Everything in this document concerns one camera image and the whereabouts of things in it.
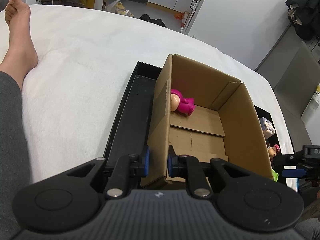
bed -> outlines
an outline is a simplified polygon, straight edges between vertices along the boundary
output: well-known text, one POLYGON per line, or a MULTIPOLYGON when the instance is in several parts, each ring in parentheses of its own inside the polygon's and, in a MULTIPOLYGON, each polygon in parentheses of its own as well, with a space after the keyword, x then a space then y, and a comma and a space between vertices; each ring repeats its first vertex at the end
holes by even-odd
MULTIPOLYGON (((137 62, 162 67, 174 53, 241 79, 253 103, 271 114, 282 154, 293 154, 268 81, 218 49, 132 17, 65 6, 30 7, 39 64, 26 76, 22 98, 32 182, 101 157, 137 62)), ((4 11, 0 38, 2 60, 9 41, 4 11)), ((287 185, 296 190, 296 179, 287 179, 287 185)))

magenta figurine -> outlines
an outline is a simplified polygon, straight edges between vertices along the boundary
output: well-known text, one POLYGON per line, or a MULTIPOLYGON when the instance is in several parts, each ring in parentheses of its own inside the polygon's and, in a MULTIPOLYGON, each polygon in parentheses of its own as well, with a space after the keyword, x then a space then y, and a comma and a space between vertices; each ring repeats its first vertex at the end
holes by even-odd
POLYGON ((171 111, 178 110, 180 113, 192 114, 196 106, 193 98, 183 98, 180 91, 176 89, 171 90, 171 111))

black tray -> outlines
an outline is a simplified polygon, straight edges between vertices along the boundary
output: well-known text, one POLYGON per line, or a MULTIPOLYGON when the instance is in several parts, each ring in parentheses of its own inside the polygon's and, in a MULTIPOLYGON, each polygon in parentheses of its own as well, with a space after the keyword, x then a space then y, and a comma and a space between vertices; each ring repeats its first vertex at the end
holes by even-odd
POLYGON ((138 62, 113 122, 103 157, 108 162, 127 154, 140 155, 147 144, 156 79, 162 68, 138 62))

gray chair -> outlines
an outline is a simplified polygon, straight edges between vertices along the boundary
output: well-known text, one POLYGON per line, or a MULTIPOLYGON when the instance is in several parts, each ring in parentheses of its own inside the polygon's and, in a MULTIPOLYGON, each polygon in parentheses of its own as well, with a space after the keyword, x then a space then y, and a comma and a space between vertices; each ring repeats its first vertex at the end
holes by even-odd
POLYGON ((311 144, 301 115, 319 83, 320 66, 303 41, 274 89, 295 151, 311 144))

white logo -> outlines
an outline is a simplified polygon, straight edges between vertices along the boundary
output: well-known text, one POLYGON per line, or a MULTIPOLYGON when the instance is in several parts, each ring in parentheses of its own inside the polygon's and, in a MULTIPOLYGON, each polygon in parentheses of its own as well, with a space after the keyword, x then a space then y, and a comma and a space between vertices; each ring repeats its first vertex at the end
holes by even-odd
POLYGON ((164 194, 162 193, 162 192, 157 192, 157 193, 155 193, 155 196, 156 197, 162 197, 164 194))

